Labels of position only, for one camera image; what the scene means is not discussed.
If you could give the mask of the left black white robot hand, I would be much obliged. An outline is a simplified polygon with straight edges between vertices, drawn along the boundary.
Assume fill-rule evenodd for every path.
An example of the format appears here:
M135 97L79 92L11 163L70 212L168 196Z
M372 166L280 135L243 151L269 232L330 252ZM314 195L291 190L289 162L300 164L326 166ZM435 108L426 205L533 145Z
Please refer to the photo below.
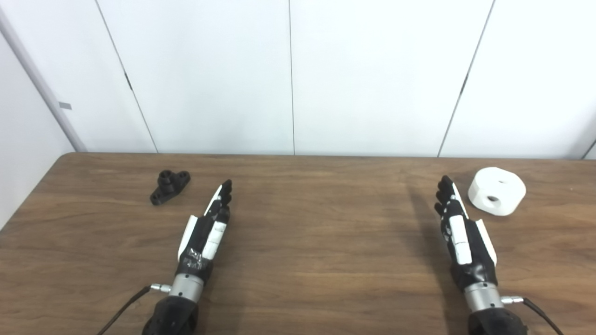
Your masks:
M191 216L178 250L175 275L196 276L204 283L208 282L230 221L231 193L232 180L226 180L215 191L206 212L200 217Z

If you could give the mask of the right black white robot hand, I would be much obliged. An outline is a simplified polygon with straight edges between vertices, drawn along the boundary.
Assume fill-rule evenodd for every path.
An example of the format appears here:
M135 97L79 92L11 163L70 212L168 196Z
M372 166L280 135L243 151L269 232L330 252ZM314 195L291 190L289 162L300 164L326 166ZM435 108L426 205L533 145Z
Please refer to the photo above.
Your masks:
M439 215L441 235L452 260L450 273L457 288L464 291L478 283L498 285L496 253L488 232L481 221L470 219L449 176L439 181L436 199L434 209Z

